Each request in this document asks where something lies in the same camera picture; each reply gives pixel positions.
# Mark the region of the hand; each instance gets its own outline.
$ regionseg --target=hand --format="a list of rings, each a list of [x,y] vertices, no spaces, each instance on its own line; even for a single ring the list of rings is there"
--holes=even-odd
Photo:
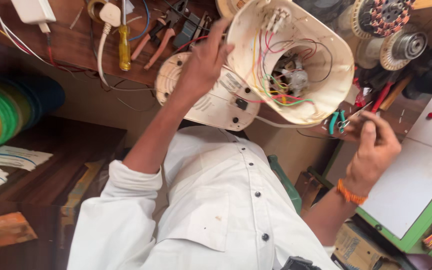
[[[221,75],[226,58],[234,49],[234,45],[220,46],[221,37],[229,23],[230,21],[225,19],[215,22],[207,41],[194,47],[176,83],[173,99],[188,101],[193,106],[213,88]]]
[[[346,168],[343,185],[352,193],[365,197],[399,154],[401,145],[389,123],[376,114],[361,112],[351,119],[351,126],[346,130],[354,131],[360,124],[363,126],[359,148]]]

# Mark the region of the cutting pliers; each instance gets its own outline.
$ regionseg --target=cutting pliers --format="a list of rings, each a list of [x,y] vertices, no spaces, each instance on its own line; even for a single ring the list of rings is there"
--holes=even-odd
[[[179,21],[179,19],[181,19],[181,14],[183,14],[184,11],[186,10],[187,4],[188,4],[188,0],[181,0],[181,1],[177,2],[176,4],[173,5],[173,7],[174,7],[174,9],[178,10],[179,13],[174,11],[173,8],[170,8],[170,9],[168,9],[168,11],[166,11],[166,18],[164,20],[162,18],[159,18],[156,21],[156,23],[157,23],[156,26],[153,27],[153,29],[151,29],[151,31],[149,31],[148,34],[146,34],[143,37],[141,42],[138,44],[138,46],[136,47],[136,49],[132,53],[131,61],[136,60],[136,58],[141,53],[141,51],[143,50],[143,48],[146,45],[146,43],[148,42],[148,40],[151,40],[156,45],[159,45],[159,47],[158,47],[157,51],[154,53],[153,57],[151,57],[151,59],[149,59],[149,62],[144,66],[144,69],[148,70],[156,62],[156,60],[159,58],[161,53],[166,48],[166,45],[168,44],[168,41],[170,40],[170,38],[176,35],[173,27]],[[164,34],[163,40],[159,40],[159,38],[156,36],[156,34],[159,31],[161,31],[164,27],[167,27],[167,30]]]
[[[329,134],[333,135],[334,134],[334,127],[335,127],[335,123],[336,120],[340,119],[340,121],[338,122],[338,129],[339,129],[339,133],[343,133],[344,132],[344,127],[346,126],[346,119],[344,118],[344,110],[341,109],[337,109],[335,112],[333,112],[333,118],[331,118],[331,121],[329,122]]]

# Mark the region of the power adapter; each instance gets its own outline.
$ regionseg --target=power adapter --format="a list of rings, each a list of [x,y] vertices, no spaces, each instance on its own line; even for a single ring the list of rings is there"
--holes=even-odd
[[[48,0],[11,0],[21,21],[29,25],[39,25],[43,33],[49,33],[47,23],[56,21]]]

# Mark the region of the white shirt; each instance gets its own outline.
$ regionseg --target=white shirt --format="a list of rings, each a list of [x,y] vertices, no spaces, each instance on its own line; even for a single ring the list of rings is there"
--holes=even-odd
[[[81,206],[69,270],[280,270],[289,256],[339,269],[258,145],[187,127],[171,141],[164,169],[169,207],[157,239],[151,215],[161,170],[144,174],[113,161],[101,196]]]

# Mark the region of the floor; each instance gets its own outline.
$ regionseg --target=floor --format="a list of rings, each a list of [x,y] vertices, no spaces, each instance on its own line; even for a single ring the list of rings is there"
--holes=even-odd
[[[158,112],[160,105],[149,91],[109,91],[101,87],[99,79],[92,79],[82,73],[73,76],[37,59],[20,54],[25,72],[43,73],[61,84],[66,92],[66,102],[53,113],[55,116],[80,120],[94,124],[128,130],[126,147],[135,144],[138,137]],[[112,85],[120,79],[107,76]],[[121,88],[145,88],[144,84],[126,81]],[[286,175],[295,183],[300,172],[308,166],[323,170],[336,147],[334,140],[310,138],[300,135],[296,129],[277,128],[255,120],[245,129],[251,141],[262,147],[266,155],[277,155]],[[303,130],[308,135],[318,135]],[[159,192],[156,199],[154,219],[158,221],[167,207],[167,188]]]

